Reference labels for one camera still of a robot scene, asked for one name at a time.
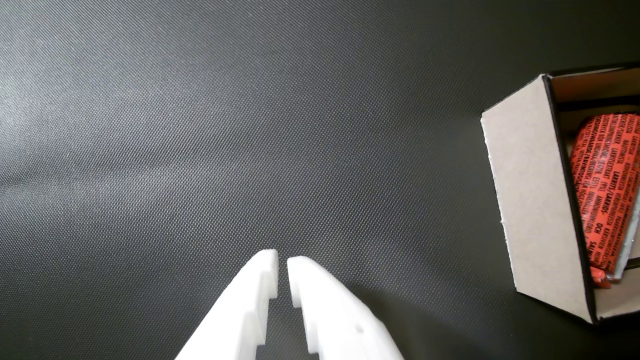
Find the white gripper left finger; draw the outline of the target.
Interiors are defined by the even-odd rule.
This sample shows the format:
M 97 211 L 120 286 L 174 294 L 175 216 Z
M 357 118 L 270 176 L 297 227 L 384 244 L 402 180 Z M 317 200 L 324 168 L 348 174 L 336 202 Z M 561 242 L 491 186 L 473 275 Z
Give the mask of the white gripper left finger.
M 178 360 L 254 360 L 278 297 L 279 256 L 258 251 L 234 276 L 179 351 Z

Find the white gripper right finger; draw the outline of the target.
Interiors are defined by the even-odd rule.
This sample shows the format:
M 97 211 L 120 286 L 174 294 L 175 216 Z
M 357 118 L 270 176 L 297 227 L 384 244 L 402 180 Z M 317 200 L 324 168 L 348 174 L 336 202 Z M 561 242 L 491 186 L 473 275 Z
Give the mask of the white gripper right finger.
M 290 257 L 286 266 L 310 354 L 320 360 L 402 360 L 386 326 L 327 269 L 306 256 Z

